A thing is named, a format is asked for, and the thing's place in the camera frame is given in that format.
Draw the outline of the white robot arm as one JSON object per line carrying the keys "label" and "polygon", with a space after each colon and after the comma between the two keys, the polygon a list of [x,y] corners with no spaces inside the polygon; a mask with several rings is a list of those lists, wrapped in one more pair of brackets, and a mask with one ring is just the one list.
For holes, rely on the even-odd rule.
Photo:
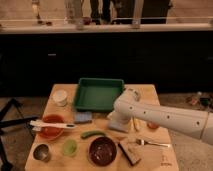
{"label": "white robot arm", "polygon": [[213,145],[211,112],[141,103],[140,93],[135,89],[126,88],[114,102],[109,127],[128,132],[128,123],[132,118],[152,122]]}

